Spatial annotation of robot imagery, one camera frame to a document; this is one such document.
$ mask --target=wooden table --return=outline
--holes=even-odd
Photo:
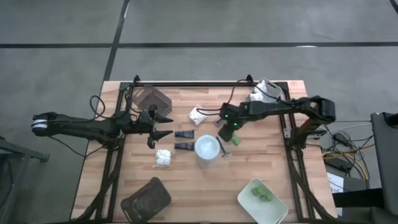
[[[286,82],[289,84],[291,98],[307,95],[303,81]],[[105,116],[114,113],[119,83],[104,82],[101,98],[106,105]],[[217,116],[208,117],[202,124],[195,126],[187,114],[196,105],[219,108],[222,102],[228,100],[231,87],[159,87],[158,89],[172,99],[172,112],[168,117],[174,119],[173,123],[157,124],[158,130],[194,129],[195,138],[204,134],[215,135],[218,132],[218,127],[213,122]],[[249,92],[249,87],[237,87],[231,103],[238,105]],[[300,126],[307,117],[296,114],[295,119]],[[238,193],[253,178],[261,179],[288,205],[289,214],[284,221],[296,221],[279,117],[270,116],[261,121],[250,122],[236,131],[236,134],[242,143],[238,147],[227,146],[226,150],[231,151],[232,156],[220,159],[216,167],[209,170],[201,170],[196,165],[194,152],[174,149],[175,142],[189,142],[189,139],[176,139],[171,134],[157,142],[156,149],[172,151],[172,166],[158,168],[154,167],[155,150],[149,149],[146,145],[147,135],[127,135],[113,220],[126,222],[126,217],[120,208],[121,200],[132,195],[152,177],[158,177],[169,191],[172,202],[158,213],[152,222],[254,222],[237,201]],[[99,146],[97,142],[91,142],[87,153]],[[103,149],[92,154],[84,162],[72,218],[79,216],[97,194],[105,157],[106,150]],[[304,150],[304,162],[312,192],[326,210],[336,217],[335,204],[319,148],[307,146]],[[106,200],[104,215],[108,211]],[[306,217],[307,209],[302,192],[301,201]]]

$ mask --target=concrete floor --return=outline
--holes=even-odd
[[[1,1],[0,44],[111,43],[123,0]],[[387,0],[140,0],[130,2],[120,42],[397,41]],[[30,131],[32,115],[57,111],[90,118],[110,49],[0,49],[0,135],[51,153],[34,161],[13,223],[68,220],[82,159]],[[119,49],[110,80],[235,80],[252,74],[304,80],[309,95],[336,103],[338,120],[398,110],[398,47]],[[330,129],[356,123],[337,123]],[[346,130],[353,139],[371,127]],[[84,152],[87,141],[60,136]],[[324,137],[322,145],[329,146]],[[380,187],[374,149],[364,151],[371,187]]]

